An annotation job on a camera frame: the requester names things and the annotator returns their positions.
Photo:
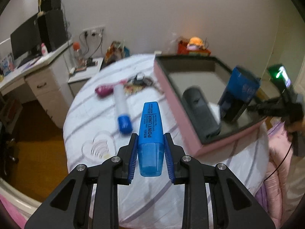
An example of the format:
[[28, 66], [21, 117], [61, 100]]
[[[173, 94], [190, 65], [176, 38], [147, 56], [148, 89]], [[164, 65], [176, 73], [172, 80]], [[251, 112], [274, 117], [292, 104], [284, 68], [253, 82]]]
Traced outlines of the blue metal cup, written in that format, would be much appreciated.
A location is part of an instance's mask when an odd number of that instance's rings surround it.
[[260, 78], [236, 66], [218, 102], [221, 119], [234, 123], [242, 115], [261, 86]]

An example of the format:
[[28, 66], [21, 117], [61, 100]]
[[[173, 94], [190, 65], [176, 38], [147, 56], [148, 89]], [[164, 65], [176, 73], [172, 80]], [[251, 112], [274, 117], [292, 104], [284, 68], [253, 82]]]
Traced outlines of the white tube blue cap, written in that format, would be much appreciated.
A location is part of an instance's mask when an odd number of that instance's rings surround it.
[[133, 131], [130, 119], [129, 109], [127, 105], [127, 97], [124, 91], [124, 85], [118, 84], [114, 86], [113, 90], [115, 108], [117, 114], [118, 129], [121, 134], [131, 134]]

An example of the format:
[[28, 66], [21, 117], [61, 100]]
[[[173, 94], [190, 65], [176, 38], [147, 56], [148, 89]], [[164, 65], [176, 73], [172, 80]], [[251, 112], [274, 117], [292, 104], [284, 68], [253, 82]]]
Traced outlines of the blue highlighter marker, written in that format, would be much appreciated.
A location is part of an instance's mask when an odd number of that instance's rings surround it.
[[137, 148], [140, 174], [144, 177], [160, 176], [163, 168], [164, 137], [156, 101], [144, 103]]

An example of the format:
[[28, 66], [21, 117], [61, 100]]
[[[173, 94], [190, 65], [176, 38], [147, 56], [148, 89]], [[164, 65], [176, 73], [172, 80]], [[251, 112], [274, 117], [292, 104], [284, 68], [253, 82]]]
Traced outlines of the pink floral quilt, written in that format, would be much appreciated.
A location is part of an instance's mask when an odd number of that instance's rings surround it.
[[256, 200], [280, 228], [297, 208], [304, 195], [304, 157], [293, 155], [284, 123], [268, 131], [269, 162], [266, 178]]

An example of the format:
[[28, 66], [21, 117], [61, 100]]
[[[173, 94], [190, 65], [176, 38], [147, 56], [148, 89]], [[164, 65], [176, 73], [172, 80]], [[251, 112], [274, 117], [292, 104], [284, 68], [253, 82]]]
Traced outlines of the black remote control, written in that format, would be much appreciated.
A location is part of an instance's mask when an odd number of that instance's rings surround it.
[[201, 89], [191, 86], [182, 94], [182, 104], [202, 144], [206, 144], [221, 131]]

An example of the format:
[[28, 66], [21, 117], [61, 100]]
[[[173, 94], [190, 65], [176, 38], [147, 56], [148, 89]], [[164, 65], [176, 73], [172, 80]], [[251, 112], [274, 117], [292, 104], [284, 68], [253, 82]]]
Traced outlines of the white striped bed cover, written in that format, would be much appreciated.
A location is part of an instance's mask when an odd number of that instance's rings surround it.
[[[148, 87], [133, 95], [99, 98], [96, 87], [131, 77], [154, 78], [152, 54], [134, 55], [102, 69], [75, 96], [67, 113], [63, 137], [68, 170], [79, 164], [102, 164], [127, 145], [129, 135], [119, 130], [118, 117], [129, 113], [133, 132], [139, 136], [139, 157], [164, 158], [165, 133], [184, 146], [177, 122], [164, 95]], [[265, 126], [227, 146], [201, 156], [203, 164], [226, 164], [251, 194], [261, 187], [268, 165]], [[118, 186], [118, 217], [123, 228], [181, 228], [184, 206], [183, 185], [174, 185], [163, 168], [159, 176], [144, 177], [136, 167], [130, 185]]]

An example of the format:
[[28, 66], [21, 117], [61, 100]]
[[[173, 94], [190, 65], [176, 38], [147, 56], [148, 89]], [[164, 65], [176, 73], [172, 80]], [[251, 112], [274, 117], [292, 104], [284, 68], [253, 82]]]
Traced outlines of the orange plush toy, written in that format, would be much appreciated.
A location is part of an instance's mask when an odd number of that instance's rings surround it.
[[204, 50], [205, 49], [205, 43], [199, 37], [192, 37], [192, 38], [190, 38], [190, 40], [187, 44], [187, 49], [189, 51]]

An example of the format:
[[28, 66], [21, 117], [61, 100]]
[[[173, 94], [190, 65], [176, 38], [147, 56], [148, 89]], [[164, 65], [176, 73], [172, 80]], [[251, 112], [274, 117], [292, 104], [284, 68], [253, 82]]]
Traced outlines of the red toy crate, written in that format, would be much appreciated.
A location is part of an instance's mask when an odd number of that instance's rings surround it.
[[189, 50], [187, 48], [188, 43], [184, 40], [178, 42], [177, 54], [178, 55], [200, 55], [200, 56], [210, 56], [211, 51], [209, 49], [199, 49], [199, 50]]

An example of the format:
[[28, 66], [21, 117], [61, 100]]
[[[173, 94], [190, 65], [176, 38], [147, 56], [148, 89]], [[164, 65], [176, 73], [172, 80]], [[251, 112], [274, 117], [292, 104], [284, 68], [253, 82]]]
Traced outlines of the white low side cabinet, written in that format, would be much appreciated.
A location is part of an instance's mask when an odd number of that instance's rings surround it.
[[94, 77], [101, 69], [103, 58], [95, 58], [94, 61], [97, 63], [95, 66], [87, 67], [85, 71], [77, 72], [68, 80], [68, 85], [75, 97], [80, 89], [86, 84], [86, 82]]

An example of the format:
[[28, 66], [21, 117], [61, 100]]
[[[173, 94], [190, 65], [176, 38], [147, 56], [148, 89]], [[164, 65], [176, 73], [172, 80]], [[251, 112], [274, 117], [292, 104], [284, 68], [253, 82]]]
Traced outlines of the white desk with drawers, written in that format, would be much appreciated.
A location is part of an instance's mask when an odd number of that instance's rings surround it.
[[26, 84], [49, 118], [62, 129], [74, 99], [68, 84], [71, 46], [69, 40], [33, 65], [25, 64], [8, 74], [1, 82], [1, 94], [6, 95]]

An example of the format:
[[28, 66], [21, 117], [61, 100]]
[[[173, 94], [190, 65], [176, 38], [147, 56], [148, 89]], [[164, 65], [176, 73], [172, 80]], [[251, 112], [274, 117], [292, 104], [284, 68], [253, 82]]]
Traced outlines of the small pink white bottle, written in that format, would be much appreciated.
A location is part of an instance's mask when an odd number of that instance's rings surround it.
[[41, 54], [46, 56], [48, 54], [47, 47], [44, 43], [41, 44]]

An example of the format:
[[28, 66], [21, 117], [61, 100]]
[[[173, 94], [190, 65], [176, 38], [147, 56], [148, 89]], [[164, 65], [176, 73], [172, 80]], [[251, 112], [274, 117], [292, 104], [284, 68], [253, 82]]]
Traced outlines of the orange cap clear bottle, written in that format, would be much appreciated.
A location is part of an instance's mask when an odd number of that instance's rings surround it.
[[82, 61], [82, 53], [81, 53], [80, 43], [77, 42], [77, 41], [74, 41], [73, 44], [72, 44], [72, 47], [73, 47], [75, 60], [80, 65], [80, 63]]

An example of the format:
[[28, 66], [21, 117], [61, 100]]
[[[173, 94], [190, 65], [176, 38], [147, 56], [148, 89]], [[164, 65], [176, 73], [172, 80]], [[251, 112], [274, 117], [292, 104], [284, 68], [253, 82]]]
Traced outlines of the colourful snack bag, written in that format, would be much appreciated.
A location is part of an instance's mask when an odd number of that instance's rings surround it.
[[125, 57], [124, 44], [120, 41], [113, 41], [105, 54], [105, 63], [110, 65]]

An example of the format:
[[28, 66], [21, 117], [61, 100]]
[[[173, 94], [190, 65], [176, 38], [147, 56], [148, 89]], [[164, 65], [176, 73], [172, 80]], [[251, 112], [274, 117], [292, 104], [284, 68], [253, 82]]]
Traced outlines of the black computer monitor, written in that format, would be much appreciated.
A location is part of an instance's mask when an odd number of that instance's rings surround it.
[[34, 14], [27, 19], [10, 35], [12, 54], [15, 60], [25, 53], [27, 53], [27, 56], [22, 60], [25, 63], [41, 56], [42, 41], [40, 38], [37, 15], [38, 14]]

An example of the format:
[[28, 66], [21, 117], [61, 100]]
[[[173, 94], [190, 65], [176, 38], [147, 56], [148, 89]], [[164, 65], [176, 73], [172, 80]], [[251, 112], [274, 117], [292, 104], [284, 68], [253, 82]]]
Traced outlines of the black computer tower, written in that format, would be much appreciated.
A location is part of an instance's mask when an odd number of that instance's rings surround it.
[[53, 52], [67, 42], [62, 10], [50, 10], [37, 18], [41, 42]]

